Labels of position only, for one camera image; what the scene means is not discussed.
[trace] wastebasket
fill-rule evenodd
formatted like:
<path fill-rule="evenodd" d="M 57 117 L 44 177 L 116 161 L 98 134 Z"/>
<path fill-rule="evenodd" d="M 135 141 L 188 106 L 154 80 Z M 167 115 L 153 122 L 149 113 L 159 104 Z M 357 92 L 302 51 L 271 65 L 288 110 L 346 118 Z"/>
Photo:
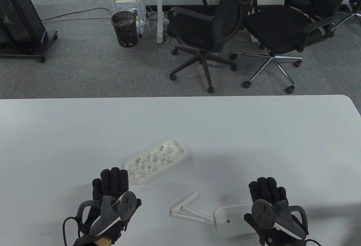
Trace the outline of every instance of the wastebasket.
<path fill-rule="evenodd" d="M 137 44 L 137 16 L 129 11 L 121 11 L 112 16 L 112 25 L 119 44 L 130 48 Z"/>

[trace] floor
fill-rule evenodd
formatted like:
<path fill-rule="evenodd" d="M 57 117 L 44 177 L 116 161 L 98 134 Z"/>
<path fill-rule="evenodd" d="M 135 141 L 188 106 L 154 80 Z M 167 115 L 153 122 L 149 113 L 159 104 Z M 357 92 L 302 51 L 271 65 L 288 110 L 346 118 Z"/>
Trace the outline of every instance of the floor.
<path fill-rule="evenodd" d="M 103 6 L 109 0 L 32 0 L 40 18 Z M 111 16 L 103 9 L 70 17 Z M 155 32 L 155 24 L 150 24 Z M 74 98 L 74 97 L 157 97 L 208 96 L 201 65 L 195 64 L 168 79 L 169 72 L 189 58 L 171 55 L 176 44 L 159 45 L 148 30 L 133 48 L 122 48 L 109 19 L 58 21 L 46 24 L 59 31 L 59 39 L 49 49 L 47 61 L 1 60 L 0 98 Z M 235 50 L 255 51 L 250 42 L 233 39 L 221 56 Z M 298 94 L 345 94 L 361 111 L 361 25 L 349 20 L 336 36 L 307 48 L 300 54 L 303 64 L 286 71 L 297 83 Z M 210 63 L 214 96 L 283 95 L 287 80 L 270 65 L 249 89 L 240 84 L 262 64 L 262 59 L 238 57 L 239 70 Z"/>

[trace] office chair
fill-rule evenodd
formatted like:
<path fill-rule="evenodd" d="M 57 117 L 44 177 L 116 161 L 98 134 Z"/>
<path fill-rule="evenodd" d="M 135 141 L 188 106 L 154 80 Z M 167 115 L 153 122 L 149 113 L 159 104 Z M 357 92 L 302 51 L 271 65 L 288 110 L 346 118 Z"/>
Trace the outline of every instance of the office chair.
<path fill-rule="evenodd" d="M 339 27 L 342 23 L 353 17 L 356 17 L 356 19 L 358 19 L 358 21 L 361 23 L 361 14 L 359 13 L 361 9 L 361 0 L 349 0 L 347 7 L 349 8 L 351 14 L 347 18 L 342 20 L 339 24 L 334 25 L 334 28 L 332 29 L 331 32 L 331 36 L 335 36 L 335 29 L 337 27 Z"/>
<path fill-rule="evenodd" d="M 264 8 L 260 11 L 257 0 L 253 0 L 254 14 L 246 16 L 243 23 L 246 29 L 266 46 L 268 54 L 245 52 L 231 54 L 231 60 L 235 60 L 238 54 L 267 59 L 258 71 L 243 83 L 243 87 L 249 88 L 265 66 L 273 62 L 291 83 L 291 86 L 286 88 L 286 92 L 293 93 L 296 85 L 277 59 L 296 60 L 293 66 L 299 67 L 302 63 L 301 57 L 283 54 L 293 50 L 303 52 L 304 48 L 329 38 L 333 29 L 332 23 L 337 20 L 336 11 L 342 1 L 285 0 L 284 6 Z"/>
<path fill-rule="evenodd" d="M 199 62 L 203 66 L 208 92 L 211 94 L 214 87 L 209 75 L 208 60 L 230 65 L 232 71 L 237 70 L 237 63 L 212 53 L 220 52 L 223 45 L 238 32 L 242 21 L 242 3 L 241 0 L 220 0 L 216 8 L 212 9 L 207 0 L 202 1 L 204 6 L 198 12 L 174 7 L 168 13 L 167 33 L 183 45 L 177 45 L 171 53 L 176 55 L 181 50 L 193 54 L 192 58 L 174 69 L 169 78 L 176 80 L 177 72 Z"/>

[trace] black glove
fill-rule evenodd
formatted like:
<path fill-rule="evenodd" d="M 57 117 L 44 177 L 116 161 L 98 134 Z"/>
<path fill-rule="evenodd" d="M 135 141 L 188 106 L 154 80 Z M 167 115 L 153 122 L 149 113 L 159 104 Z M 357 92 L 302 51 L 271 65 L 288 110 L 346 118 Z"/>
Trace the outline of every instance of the black glove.
<path fill-rule="evenodd" d="M 285 188 L 277 188 L 277 182 L 274 178 L 259 178 L 257 179 L 257 182 L 253 181 L 249 183 L 249 191 L 253 202 L 258 199 L 264 199 L 271 205 L 282 200 L 288 202 Z M 292 218 L 295 223 L 305 230 L 295 216 L 292 215 Z M 276 230 L 275 228 L 272 228 L 271 230 L 261 228 L 249 213 L 245 214 L 245 221 L 257 232 L 259 235 L 259 243 L 262 246 L 264 246 L 265 243 L 270 246 L 285 246 L 287 244 L 292 246 L 306 245 L 304 240 L 297 240 L 281 230 Z"/>
<path fill-rule="evenodd" d="M 119 170 L 118 167 L 113 167 L 111 170 L 105 169 L 100 173 L 100 177 L 101 179 L 97 178 L 93 180 L 93 200 L 103 200 L 103 196 L 107 195 L 112 196 L 114 203 L 129 189 L 128 172 L 126 170 Z M 137 206 L 135 210 L 137 210 L 141 204 L 142 201 L 137 199 Z M 126 221 L 118 221 L 102 235 L 92 237 L 89 235 L 89 230 L 91 225 L 99 216 L 100 208 L 91 207 L 88 218 L 80 230 L 84 235 L 80 239 L 76 240 L 74 246 L 93 245 L 95 241 L 98 241 L 102 237 L 111 239 L 112 244 L 114 244 L 120 238 L 121 231 L 125 231 L 127 229 L 130 221 L 130 218 Z"/>

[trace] finger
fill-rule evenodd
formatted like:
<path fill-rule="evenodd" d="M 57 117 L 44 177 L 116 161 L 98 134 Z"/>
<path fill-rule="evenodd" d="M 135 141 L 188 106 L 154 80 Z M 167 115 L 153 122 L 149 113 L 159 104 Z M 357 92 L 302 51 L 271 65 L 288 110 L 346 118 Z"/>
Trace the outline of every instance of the finger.
<path fill-rule="evenodd" d="M 257 182 L 252 181 L 251 183 L 249 183 L 248 187 L 253 202 L 255 202 L 258 199 L 261 199 L 261 192 L 259 190 L 259 186 Z"/>
<path fill-rule="evenodd" d="M 102 193 L 103 195 L 109 194 L 111 187 L 110 187 L 110 175 L 111 172 L 109 169 L 105 169 L 100 173 L 100 178 L 102 179 Z"/>
<path fill-rule="evenodd" d="M 267 179 L 266 178 L 258 178 L 257 183 L 259 185 L 259 189 L 261 192 L 261 198 L 266 200 L 269 203 L 272 203 L 272 195 L 270 189 L 268 187 Z"/>
<path fill-rule="evenodd" d="M 129 190 L 128 171 L 119 171 L 119 185 L 121 194 L 126 193 Z"/>
<path fill-rule="evenodd" d="M 289 202 L 287 200 L 286 189 L 284 187 L 278 187 L 278 192 L 279 192 L 280 200 L 286 200 L 287 202 Z"/>
<path fill-rule="evenodd" d="M 118 194 L 120 191 L 120 183 L 119 183 L 119 168 L 113 167 L 110 172 L 110 187 L 111 193 Z"/>
<path fill-rule="evenodd" d="M 278 192 L 277 182 L 274 178 L 267 178 L 268 187 L 270 189 L 272 200 L 274 203 L 281 201 L 281 197 Z"/>
<path fill-rule="evenodd" d="M 100 179 L 93 180 L 93 200 L 100 200 L 102 195 L 102 181 Z"/>

